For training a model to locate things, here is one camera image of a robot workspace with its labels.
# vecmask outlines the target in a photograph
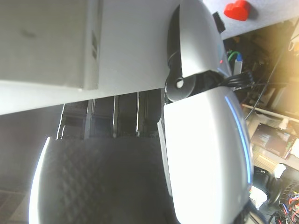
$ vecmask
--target red heart-shaped object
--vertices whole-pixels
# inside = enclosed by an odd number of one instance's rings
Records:
[[[226,5],[224,14],[232,19],[246,21],[250,12],[250,4],[244,0]]]

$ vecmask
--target red heart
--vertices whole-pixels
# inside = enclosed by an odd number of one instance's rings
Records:
[[[232,19],[246,21],[250,12],[250,4],[244,0],[226,5],[224,14]]]

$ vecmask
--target blue light strip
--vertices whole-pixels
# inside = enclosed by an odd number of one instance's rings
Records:
[[[228,106],[234,116],[235,122],[238,126],[238,131],[241,137],[241,141],[242,141],[242,145],[243,145],[243,150],[244,150],[244,154],[245,154],[245,160],[246,160],[246,167],[247,167],[247,182],[251,183],[251,165],[250,165],[250,159],[249,159],[249,150],[247,149],[246,146],[246,142],[245,142],[245,135],[243,133],[240,121],[238,119],[237,113],[234,109],[234,107],[232,106],[231,102],[229,101],[229,98],[227,96],[225,96],[225,100],[228,103]]]

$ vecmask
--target green cable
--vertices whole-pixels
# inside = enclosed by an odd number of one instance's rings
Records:
[[[239,51],[234,51],[233,53],[231,53],[230,56],[228,57],[228,61],[230,61],[234,55],[238,55],[238,54],[241,53]]]

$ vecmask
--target blue led light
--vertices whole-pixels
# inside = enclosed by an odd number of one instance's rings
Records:
[[[238,131],[241,137],[241,141],[242,141],[242,145],[243,145],[243,150],[244,150],[244,154],[245,154],[245,160],[246,160],[246,166],[247,166],[247,182],[251,183],[251,166],[250,166],[250,160],[249,160],[249,153],[248,153],[248,149],[246,146],[246,141],[245,141],[245,135],[243,133],[243,129],[241,127],[240,121],[238,119],[237,113],[234,109],[234,107],[232,106],[231,102],[229,101],[229,98],[227,96],[225,96],[225,100],[228,103],[228,106],[234,116],[235,122],[238,126]]]

